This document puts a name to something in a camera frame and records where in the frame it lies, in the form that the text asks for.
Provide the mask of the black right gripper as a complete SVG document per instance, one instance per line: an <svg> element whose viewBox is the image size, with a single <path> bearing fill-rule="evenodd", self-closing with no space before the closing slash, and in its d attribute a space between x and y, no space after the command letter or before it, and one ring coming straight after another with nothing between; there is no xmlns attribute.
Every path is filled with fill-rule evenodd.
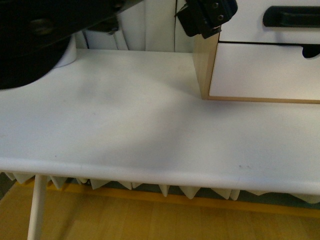
<svg viewBox="0 0 320 240"><path fill-rule="evenodd" d="M202 35L204 39L221 32L237 12L235 0L187 0L175 14L188 37Z"/></svg>

